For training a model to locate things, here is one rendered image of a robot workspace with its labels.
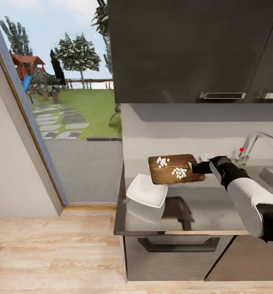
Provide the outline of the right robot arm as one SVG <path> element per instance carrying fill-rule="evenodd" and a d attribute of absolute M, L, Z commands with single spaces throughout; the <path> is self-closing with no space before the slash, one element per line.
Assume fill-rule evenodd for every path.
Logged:
<path fill-rule="evenodd" d="M 273 194 L 252 180 L 227 156 L 200 154 L 191 164 L 193 173 L 214 173 L 230 195 L 246 230 L 263 239 L 273 250 Z"/>

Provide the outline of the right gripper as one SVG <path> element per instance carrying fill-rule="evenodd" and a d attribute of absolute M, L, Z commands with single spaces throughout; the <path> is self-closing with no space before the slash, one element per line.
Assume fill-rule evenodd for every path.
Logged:
<path fill-rule="evenodd" d="M 208 174 L 204 168 L 205 163 L 206 162 L 191 164 L 193 173 Z"/>

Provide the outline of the bowl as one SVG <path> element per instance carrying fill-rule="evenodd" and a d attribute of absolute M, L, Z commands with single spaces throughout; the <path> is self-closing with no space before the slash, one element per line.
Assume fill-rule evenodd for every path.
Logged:
<path fill-rule="evenodd" d="M 138 174 L 127 190 L 127 197 L 146 205 L 159 209 L 164 203 L 167 194 L 168 184 L 154 185 L 151 175 Z"/>

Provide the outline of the cutting board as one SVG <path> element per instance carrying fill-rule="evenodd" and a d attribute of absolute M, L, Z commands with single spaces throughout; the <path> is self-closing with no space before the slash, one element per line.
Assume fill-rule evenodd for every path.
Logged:
<path fill-rule="evenodd" d="M 161 164 L 164 160 L 164 163 Z M 181 155 L 168 155 L 168 156 L 152 156 L 148 157 L 149 169 L 151 173 L 152 183 L 154 185 L 161 184 L 175 184 L 175 183 L 188 183 L 188 182 L 199 182 L 205 180 L 205 175 L 202 173 L 193 173 L 188 162 L 195 164 L 196 159 L 192 154 L 181 154 Z M 161 166 L 159 168 L 158 166 Z M 183 173 L 185 176 L 179 178 L 178 175 L 173 173 L 173 170 L 179 168 L 186 170 Z"/>

